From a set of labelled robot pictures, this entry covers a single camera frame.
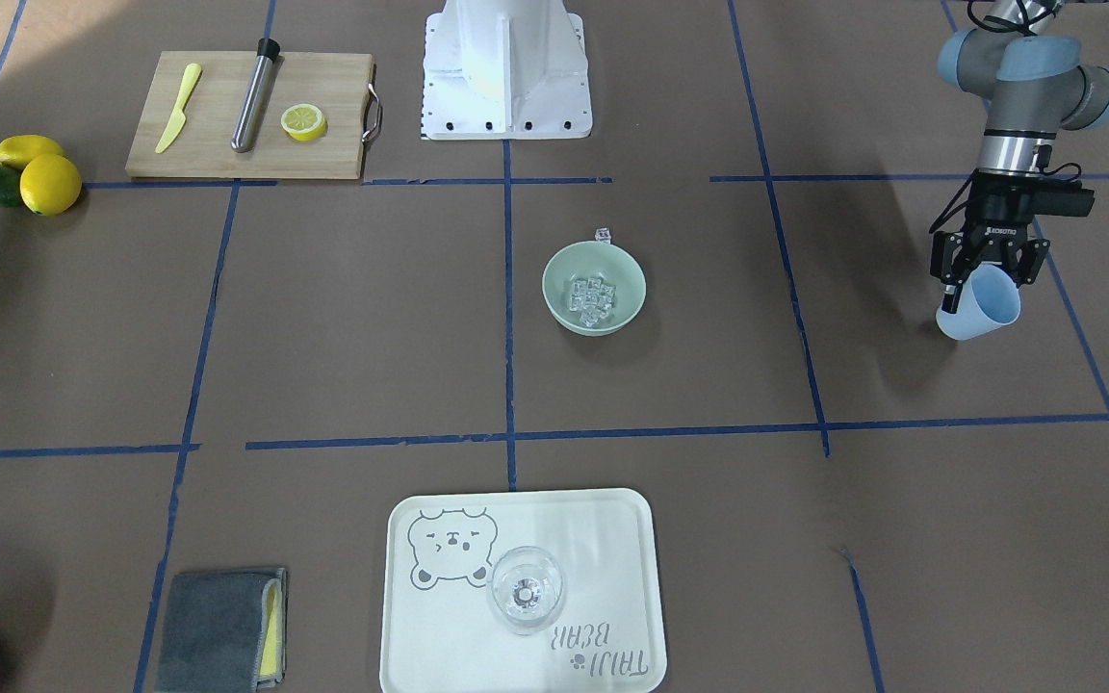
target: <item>bowl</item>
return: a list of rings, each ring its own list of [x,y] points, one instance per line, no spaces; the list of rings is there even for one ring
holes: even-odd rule
[[[615,288],[615,303],[607,317],[594,327],[580,323],[580,315],[569,306],[572,281],[600,277]],[[639,263],[620,246],[600,241],[581,241],[554,253],[542,272],[542,296],[546,307],[560,325],[586,337],[619,332],[644,304],[648,286]]]

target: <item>white mounting plate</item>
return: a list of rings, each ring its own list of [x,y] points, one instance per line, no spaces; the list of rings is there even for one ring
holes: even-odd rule
[[[450,532],[470,548],[436,552],[427,536]],[[558,620],[522,636],[490,601],[488,565],[527,544],[554,557],[564,589]],[[648,693],[665,676],[653,517],[639,492],[415,496],[391,510],[387,552],[384,693]]]
[[[580,51],[584,51],[584,19],[568,12]],[[442,12],[427,18],[427,55]],[[593,131],[589,74],[547,75],[541,86],[515,104],[512,126],[506,104],[481,95],[465,74],[426,70],[421,88],[421,136],[426,140],[578,140]]]

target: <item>glass cup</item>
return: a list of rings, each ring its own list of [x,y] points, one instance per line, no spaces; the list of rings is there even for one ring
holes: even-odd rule
[[[519,547],[500,557],[490,574],[490,600],[518,635],[532,635],[558,619],[563,571],[549,552]]]

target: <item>knife blade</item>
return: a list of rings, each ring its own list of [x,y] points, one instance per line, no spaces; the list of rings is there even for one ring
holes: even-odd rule
[[[182,84],[177,88],[177,100],[173,101],[171,121],[166,124],[165,132],[162,133],[162,140],[156,144],[157,154],[173,144],[173,140],[176,140],[177,133],[182,132],[182,126],[186,124],[186,114],[182,113],[182,109],[186,109],[186,101],[191,98],[191,91],[194,89],[194,83],[199,82],[201,74],[203,74],[203,68],[197,62],[191,62],[186,70],[182,71]]]

